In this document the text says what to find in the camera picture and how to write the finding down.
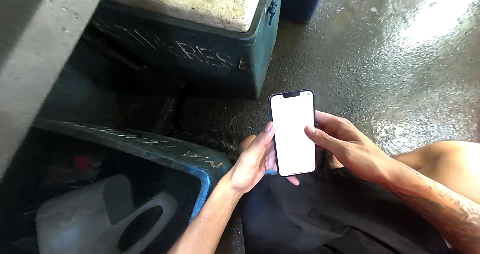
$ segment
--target leg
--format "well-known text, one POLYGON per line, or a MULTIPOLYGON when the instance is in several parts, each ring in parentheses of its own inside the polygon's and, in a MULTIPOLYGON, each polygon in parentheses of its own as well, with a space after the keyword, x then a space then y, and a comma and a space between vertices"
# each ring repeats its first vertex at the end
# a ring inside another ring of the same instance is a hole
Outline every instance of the leg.
POLYGON ((393 158, 480 203, 480 144, 440 141, 393 158))
POLYGON ((256 137, 257 136, 255 135, 251 135, 242 140, 242 142, 240 142, 238 145, 239 148, 237 150, 237 155, 240 155, 250 145, 250 143, 255 140, 256 137))

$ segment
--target plastic container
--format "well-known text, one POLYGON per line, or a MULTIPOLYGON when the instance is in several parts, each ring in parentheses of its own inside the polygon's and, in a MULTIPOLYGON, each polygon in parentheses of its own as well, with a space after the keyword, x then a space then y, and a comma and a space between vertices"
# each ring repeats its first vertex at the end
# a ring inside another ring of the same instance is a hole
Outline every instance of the plastic container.
POLYGON ((259 0, 247 32, 108 0, 100 3, 92 20, 105 34, 163 72, 222 97, 257 98, 277 39, 280 4, 281 0, 259 0))
POLYGON ((282 0, 280 17, 307 23, 312 19, 319 0, 282 0))

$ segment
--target wet ground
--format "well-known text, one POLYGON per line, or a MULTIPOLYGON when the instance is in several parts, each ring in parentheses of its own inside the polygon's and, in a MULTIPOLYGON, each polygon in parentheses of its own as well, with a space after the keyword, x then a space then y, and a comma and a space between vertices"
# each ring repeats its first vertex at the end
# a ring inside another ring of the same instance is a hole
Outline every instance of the wet ground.
POLYGON ((320 0, 281 20, 257 101, 187 98, 173 136, 235 154, 268 120, 272 93, 311 88, 387 153, 480 141, 479 0, 320 0))

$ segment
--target smartphone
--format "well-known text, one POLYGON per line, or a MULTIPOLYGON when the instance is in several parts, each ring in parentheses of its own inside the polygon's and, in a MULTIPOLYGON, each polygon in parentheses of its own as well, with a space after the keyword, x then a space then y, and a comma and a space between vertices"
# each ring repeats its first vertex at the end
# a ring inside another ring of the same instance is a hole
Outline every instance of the smartphone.
POLYGON ((273 144, 277 171, 292 176, 315 170, 315 143, 305 134, 315 126, 315 94, 310 89, 275 93, 268 100, 275 125, 273 144))

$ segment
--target white plastic jug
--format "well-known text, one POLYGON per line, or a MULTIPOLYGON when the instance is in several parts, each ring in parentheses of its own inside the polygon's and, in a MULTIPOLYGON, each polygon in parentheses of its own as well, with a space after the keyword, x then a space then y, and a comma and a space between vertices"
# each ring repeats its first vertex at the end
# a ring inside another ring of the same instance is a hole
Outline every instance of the white plastic jug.
POLYGON ((162 231, 177 209, 175 198, 161 192, 138 209, 130 182, 116 175, 43 203, 36 229, 40 254, 139 254, 162 231), (123 231, 141 213, 160 206, 151 229, 128 250, 118 244, 123 231))

